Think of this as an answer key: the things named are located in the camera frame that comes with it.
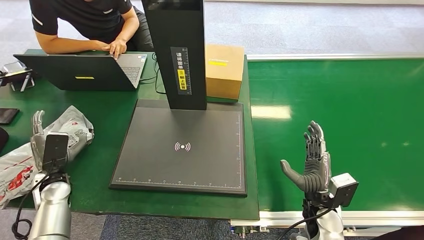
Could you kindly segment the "person's left hand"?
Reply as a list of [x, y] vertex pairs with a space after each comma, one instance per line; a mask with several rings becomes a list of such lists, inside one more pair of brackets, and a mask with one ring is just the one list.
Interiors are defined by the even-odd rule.
[[127, 40], [117, 37], [110, 44], [103, 46], [102, 51], [109, 51], [109, 54], [117, 60], [119, 56], [127, 51]]

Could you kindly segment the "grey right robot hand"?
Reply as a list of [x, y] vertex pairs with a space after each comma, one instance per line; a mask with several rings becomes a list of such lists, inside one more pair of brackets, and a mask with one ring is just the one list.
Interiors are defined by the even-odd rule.
[[325, 192], [331, 178], [331, 155], [327, 151], [324, 131], [321, 126], [311, 121], [307, 126], [305, 139], [304, 170], [299, 174], [293, 170], [288, 161], [282, 159], [282, 172], [304, 193]]

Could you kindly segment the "person's right hand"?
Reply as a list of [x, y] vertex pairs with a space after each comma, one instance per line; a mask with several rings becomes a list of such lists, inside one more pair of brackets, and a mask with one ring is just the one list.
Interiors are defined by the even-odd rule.
[[89, 40], [89, 49], [92, 51], [109, 51], [110, 49], [110, 45], [99, 41], [99, 40]]

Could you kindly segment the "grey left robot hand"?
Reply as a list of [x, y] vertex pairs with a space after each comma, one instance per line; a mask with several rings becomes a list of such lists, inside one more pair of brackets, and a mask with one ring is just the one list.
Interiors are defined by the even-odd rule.
[[31, 151], [34, 158], [35, 166], [39, 172], [45, 172], [44, 169], [44, 150], [46, 144], [46, 136], [43, 129], [44, 110], [37, 110], [31, 119], [32, 136], [30, 138]]

